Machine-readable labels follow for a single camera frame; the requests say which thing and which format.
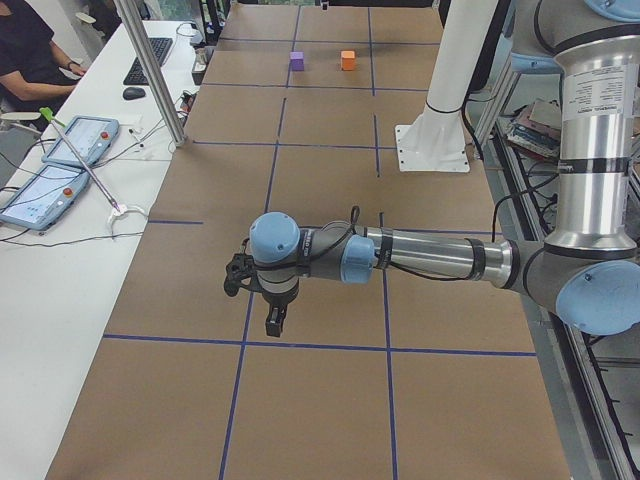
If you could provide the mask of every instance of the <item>orange cube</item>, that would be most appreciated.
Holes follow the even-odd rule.
[[[353,50],[342,50],[340,52],[340,68],[351,71],[356,69],[356,52]]]

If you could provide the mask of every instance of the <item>light blue cap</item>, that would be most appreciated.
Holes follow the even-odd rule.
[[[552,57],[523,55],[515,52],[511,52],[511,69],[516,73],[537,75],[562,72],[562,68]]]
[[[614,335],[640,322],[640,266],[624,260],[593,265],[556,299],[560,319],[591,335]]]
[[[640,22],[638,0],[584,0],[599,15],[617,22]]]
[[[260,216],[249,231],[251,253],[258,263],[284,260],[298,247],[300,229],[295,220],[280,212]]]
[[[373,240],[354,235],[342,253],[340,278],[344,283],[367,283],[371,278],[374,260]]]

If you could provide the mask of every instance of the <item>keyboard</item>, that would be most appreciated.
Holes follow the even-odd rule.
[[[167,59],[167,55],[169,55],[169,51],[171,50],[173,39],[150,38],[149,40],[151,41],[151,48],[158,59],[158,63],[160,65],[164,64],[164,61]],[[129,73],[127,73],[127,76],[122,83],[124,85],[149,85],[149,81],[142,71],[142,65],[140,65],[140,60],[138,58],[133,61],[133,65],[131,65]]]

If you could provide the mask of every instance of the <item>computer mouse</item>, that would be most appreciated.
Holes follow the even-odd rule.
[[[136,98],[142,98],[147,95],[144,88],[140,87],[127,87],[122,92],[122,98],[125,100],[135,100]]]

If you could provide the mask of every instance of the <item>device screen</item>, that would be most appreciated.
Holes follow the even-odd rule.
[[[80,152],[83,159],[89,155],[89,150],[100,140],[100,134],[109,126],[109,122],[79,118],[71,125],[67,137],[74,147]],[[51,160],[77,162],[78,159],[64,142],[58,142],[56,147],[49,152]]]
[[[48,166],[27,188],[13,198],[4,214],[18,220],[38,223],[49,207],[58,200],[60,191],[69,185],[79,173]]]

